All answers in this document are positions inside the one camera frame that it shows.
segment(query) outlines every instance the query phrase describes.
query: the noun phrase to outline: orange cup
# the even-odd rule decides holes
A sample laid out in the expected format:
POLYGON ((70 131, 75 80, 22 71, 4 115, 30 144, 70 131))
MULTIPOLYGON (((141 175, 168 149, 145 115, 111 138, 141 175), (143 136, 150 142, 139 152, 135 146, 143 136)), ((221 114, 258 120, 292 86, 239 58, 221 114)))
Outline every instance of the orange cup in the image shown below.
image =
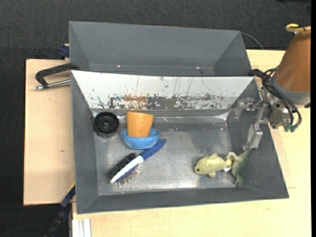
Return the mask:
POLYGON ((130 137, 148 137, 154 121, 154 115, 127 112, 127 135, 130 137))

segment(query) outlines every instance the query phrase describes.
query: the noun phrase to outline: white brush handle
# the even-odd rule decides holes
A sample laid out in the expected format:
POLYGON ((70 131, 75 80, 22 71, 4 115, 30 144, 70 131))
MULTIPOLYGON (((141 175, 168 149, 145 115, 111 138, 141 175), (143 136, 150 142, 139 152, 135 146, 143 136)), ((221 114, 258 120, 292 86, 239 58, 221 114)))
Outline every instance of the white brush handle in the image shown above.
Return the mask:
POLYGON ((124 175, 129 170, 133 169, 135 166, 144 162, 144 159, 141 156, 136 157, 128 165, 122 168, 111 180, 110 183, 113 184, 116 182, 122 175, 124 175))

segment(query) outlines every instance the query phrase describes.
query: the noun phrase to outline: wooden table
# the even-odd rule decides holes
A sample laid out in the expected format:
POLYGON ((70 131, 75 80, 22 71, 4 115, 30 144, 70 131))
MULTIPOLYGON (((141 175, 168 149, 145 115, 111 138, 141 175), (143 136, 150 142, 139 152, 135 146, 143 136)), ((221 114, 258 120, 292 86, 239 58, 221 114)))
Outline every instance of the wooden table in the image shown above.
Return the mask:
MULTIPOLYGON (((252 68, 276 67, 284 51, 248 50, 252 68)), ((37 71, 68 61, 27 60, 24 204, 59 203, 75 180, 70 86, 35 91, 37 71)), ((67 79, 69 73, 48 77, 67 79)), ((311 236, 310 109, 294 133, 272 130, 289 199, 76 214, 92 236, 311 236)))

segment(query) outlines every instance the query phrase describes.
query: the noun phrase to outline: gray bin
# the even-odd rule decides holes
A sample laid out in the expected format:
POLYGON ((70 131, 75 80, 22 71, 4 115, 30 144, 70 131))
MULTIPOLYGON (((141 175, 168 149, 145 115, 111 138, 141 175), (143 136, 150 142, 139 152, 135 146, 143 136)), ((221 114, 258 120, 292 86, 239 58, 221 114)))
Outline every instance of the gray bin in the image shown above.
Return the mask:
POLYGON ((214 179, 194 173, 202 156, 240 154, 256 116, 244 111, 236 121, 230 115, 240 98, 259 101, 239 32, 71 22, 70 37, 71 62, 87 71, 71 74, 78 213, 288 197, 267 125, 242 187, 231 171, 214 179), (167 142, 135 180, 118 187, 106 173, 130 152, 141 153, 119 134, 130 110, 154 114, 167 142), (119 117, 109 138, 93 130, 102 111, 119 117))

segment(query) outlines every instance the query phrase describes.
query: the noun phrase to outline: bristle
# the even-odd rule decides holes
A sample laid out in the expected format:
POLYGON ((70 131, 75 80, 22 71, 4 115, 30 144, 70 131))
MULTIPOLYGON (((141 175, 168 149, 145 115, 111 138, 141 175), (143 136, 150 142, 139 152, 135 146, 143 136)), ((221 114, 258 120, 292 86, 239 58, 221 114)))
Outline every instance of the bristle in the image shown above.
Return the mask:
POLYGON ((134 168, 134 170, 126 177, 119 179, 118 181, 116 181, 116 184, 118 186, 123 186, 128 184, 129 182, 131 182, 136 176, 139 175, 139 173, 143 170, 143 167, 141 165, 138 165, 136 168, 134 168))
POLYGON ((115 175, 117 173, 120 172, 120 170, 122 168, 124 168, 126 165, 128 165, 132 160, 134 160, 136 158, 136 154, 135 153, 130 153, 129 155, 127 155, 124 159, 122 159, 118 164, 115 165, 114 168, 112 168, 108 173, 107 176, 112 179, 113 177, 115 177, 115 175))

